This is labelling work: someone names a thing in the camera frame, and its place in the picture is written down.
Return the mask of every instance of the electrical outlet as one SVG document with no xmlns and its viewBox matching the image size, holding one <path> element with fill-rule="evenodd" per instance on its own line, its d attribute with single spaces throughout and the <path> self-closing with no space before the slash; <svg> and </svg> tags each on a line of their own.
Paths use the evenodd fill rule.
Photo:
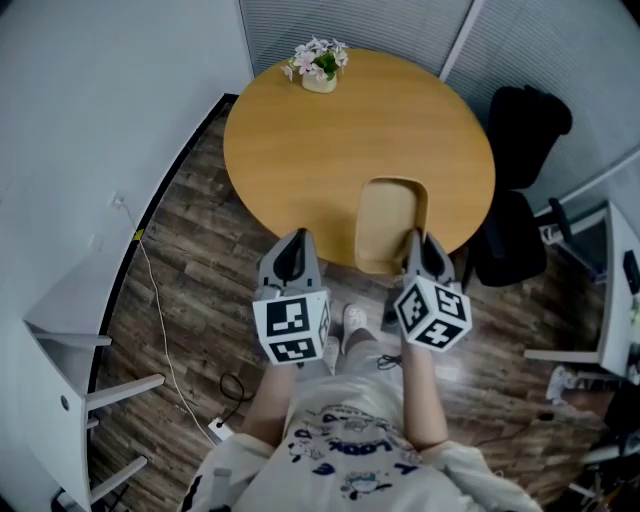
<svg viewBox="0 0 640 512">
<path fill-rule="evenodd" d="M 104 242 L 104 238 L 100 233 L 93 233 L 89 237 L 89 243 L 87 247 L 92 252 L 100 252 L 102 250 L 102 243 Z"/>
<path fill-rule="evenodd" d="M 119 210 L 124 205 L 124 195 L 118 192 L 117 190 L 111 196 L 111 200 L 109 201 L 109 206 Z"/>
</svg>

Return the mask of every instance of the black cable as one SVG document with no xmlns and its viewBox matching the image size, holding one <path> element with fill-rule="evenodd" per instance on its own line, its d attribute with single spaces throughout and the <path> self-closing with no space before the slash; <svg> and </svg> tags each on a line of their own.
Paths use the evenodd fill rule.
<svg viewBox="0 0 640 512">
<path fill-rule="evenodd" d="M 402 356 L 380 356 L 378 358 L 378 370 L 391 370 L 396 366 L 402 366 Z"/>
<path fill-rule="evenodd" d="M 222 385 L 222 383 L 224 382 L 224 378 L 225 377 L 229 377 L 230 379 L 234 380 L 235 383 L 238 385 L 238 387 L 240 388 L 240 398 L 238 398 L 235 395 L 235 392 L 233 394 L 230 394 L 229 391 L 227 391 L 224 386 Z M 227 421 L 229 421 L 229 419 L 231 419 L 231 417 L 238 412 L 238 409 L 240 409 L 240 406 L 244 403 L 244 402 L 251 402 L 251 400 L 253 400 L 253 397 L 256 396 L 255 393 L 253 393 L 251 396 L 245 396 L 246 391 L 244 389 L 244 385 L 242 384 L 242 382 L 240 382 L 240 379 L 238 377 L 236 377 L 235 375 L 233 375 L 232 373 L 223 373 L 220 376 L 220 380 L 218 381 L 218 386 L 220 386 L 220 393 L 223 394 L 223 396 L 227 397 L 229 400 L 233 400 L 234 402 L 236 402 L 236 406 L 234 407 L 234 409 L 227 414 L 222 421 L 219 421 L 218 423 L 216 423 L 216 428 L 220 428 L 222 427 L 222 425 L 224 425 Z"/>
</svg>

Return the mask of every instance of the white cable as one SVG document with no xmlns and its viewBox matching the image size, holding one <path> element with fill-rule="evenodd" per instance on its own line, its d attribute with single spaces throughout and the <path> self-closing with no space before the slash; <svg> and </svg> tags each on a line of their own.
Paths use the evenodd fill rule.
<svg viewBox="0 0 640 512">
<path fill-rule="evenodd" d="M 124 208 L 124 211 L 127 212 L 127 217 L 129 217 L 129 222 L 131 222 L 131 226 L 133 227 L 133 231 L 135 233 L 138 230 L 138 228 L 136 226 L 136 223 L 133 221 L 133 217 L 131 216 L 131 212 L 129 211 L 129 208 L 127 208 L 127 205 L 124 204 L 122 200 L 119 201 L 119 204 Z M 149 260 L 149 256 L 147 256 L 147 251 L 145 250 L 144 244 L 142 243 L 142 238 L 139 240 L 139 242 L 140 242 L 140 248 L 142 249 L 142 254 L 144 255 L 144 259 L 147 260 L 147 268 L 149 269 L 149 277 L 151 278 L 151 284 L 153 284 L 153 289 L 156 292 L 156 306 L 158 306 L 158 314 L 160 315 L 160 326 L 162 327 L 162 337 L 164 338 L 164 355 L 166 356 L 167 362 L 169 363 L 169 369 L 171 370 L 171 377 L 173 378 L 173 385 L 176 387 L 176 391 L 178 392 L 178 395 L 180 395 L 180 399 L 182 400 L 182 403 L 187 408 L 187 411 L 189 411 L 189 414 L 191 414 L 191 417 L 193 418 L 193 421 L 195 422 L 197 427 L 200 429 L 200 432 L 202 432 L 202 434 L 215 447 L 216 443 L 213 442 L 213 440 L 209 437 L 209 434 L 207 434 L 207 432 L 200 426 L 200 423 L 198 422 L 196 415 L 191 410 L 191 407 L 189 407 L 189 404 L 185 400 L 184 395 L 182 394 L 182 391 L 180 391 L 180 387 L 178 386 L 178 381 L 176 380 L 176 373 L 173 370 L 173 363 L 171 362 L 171 357 L 169 357 L 169 344 L 167 342 L 167 331 L 164 328 L 164 318 L 162 316 L 162 308 L 160 307 L 160 292 L 158 291 L 158 285 L 156 284 L 156 281 L 153 278 L 153 272 L 151 272 L 151 261 Z"/>
</svg>

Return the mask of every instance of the flower pot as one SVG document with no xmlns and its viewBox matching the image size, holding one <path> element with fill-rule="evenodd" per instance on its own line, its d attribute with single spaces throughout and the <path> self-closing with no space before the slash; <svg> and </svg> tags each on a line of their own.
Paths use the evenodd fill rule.
<svg viewBox="0 0 640 512">
<path fill-rule="evenodd" d="M 326 78 L 318 78 L 316 75 L 302 75 L 302 87 L 307 91 L 328 93 L 332 92 L 338 84 L 337 75 L 333 75 L 331 80 Z"/>
</svg>

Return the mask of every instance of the white flower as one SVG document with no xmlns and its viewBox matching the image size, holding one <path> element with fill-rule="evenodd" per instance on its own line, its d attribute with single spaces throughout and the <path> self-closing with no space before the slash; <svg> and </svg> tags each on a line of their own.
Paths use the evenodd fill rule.
<svg viewBox="0 0 640 512">
<path fill-rule="evenodd" d="M 327 74 L 317 64 L 311 64 L 311 70 L 309 71 L 310 75 L 315 75 L 316 78 L 327 78 Z"/>
<path fill-rule="evenodd" d="M 280 69 L 284 71 L 284 74 L 289 77 L 290 81 L 293 80 L 293 69 L 291 69 L 289 66 L 281 66 Z"/>
<path fill-rule="evenodd" d="M 333 47 L 335 48 L 336 52 L 341 52 L 345 48 L 349 48 L 346 44 L 340 43 L 339 41 L 336 41 L 335 39 L 333 40 Z"/>
<path fill-rule="evenodd" d="M 311 71 L 311 65 L 316 58 L 316 54 L 313 52 L 305 51 L 299 55 L 296 55 L 293 65 L 299 69 L 301 75 Z"/>
<path fill-rule="evenodd" d="M 316 36 L 311 37 L 311 41 L 309 41 L 306 45 L 307 50 L 314 51 L 316 56 L 324 55 L 327 52 L 329 47 L 329 41 L 326 39 L 316 39 Z"/>
<path fill-rule="evenodd" d="M 336 59 L 336 64 L 341 68 L 344 68 L 347 65 L 347 62 L 349 62 L 349 56 L 345 51 L 336 51 L 333 55 Z"/>
</svg>

